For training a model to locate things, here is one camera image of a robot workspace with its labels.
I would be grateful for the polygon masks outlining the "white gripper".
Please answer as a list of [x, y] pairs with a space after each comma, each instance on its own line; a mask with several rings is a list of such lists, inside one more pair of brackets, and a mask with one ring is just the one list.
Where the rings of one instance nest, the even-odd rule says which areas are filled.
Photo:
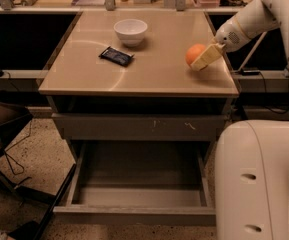
[[200, 71], [215, 62], [226, 52], [234, 52], [240, 48], [241, 32], [239, 31], [237, 18], [235, 16], [228, 19], [215, 34], [217, 43], [206, 46], [206, 49], [199, 55], [190, 67], [195, 71]]

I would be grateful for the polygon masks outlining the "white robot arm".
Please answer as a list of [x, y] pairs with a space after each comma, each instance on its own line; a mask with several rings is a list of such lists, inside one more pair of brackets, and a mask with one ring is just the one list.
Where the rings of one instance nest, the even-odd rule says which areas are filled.
[[[280, 29], [289, 69], [289, 0], [253, 0], [190, 63], [200, 71], [254, 37]], [[221, 134], [215, 152], [218, 240], [289, 240], [289, 122], [246, 120]]]

